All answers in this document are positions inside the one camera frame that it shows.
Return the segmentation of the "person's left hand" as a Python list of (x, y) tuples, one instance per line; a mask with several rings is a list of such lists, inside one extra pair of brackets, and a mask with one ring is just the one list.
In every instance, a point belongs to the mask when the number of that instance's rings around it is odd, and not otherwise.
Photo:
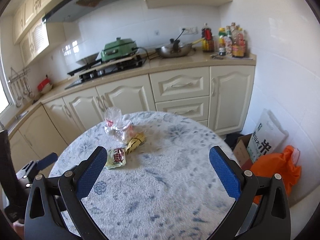
[(15, 221), (12, 224), (12, 228), (21, 239), (24, 239), (24, 224), (21, 224), (19, 221)]

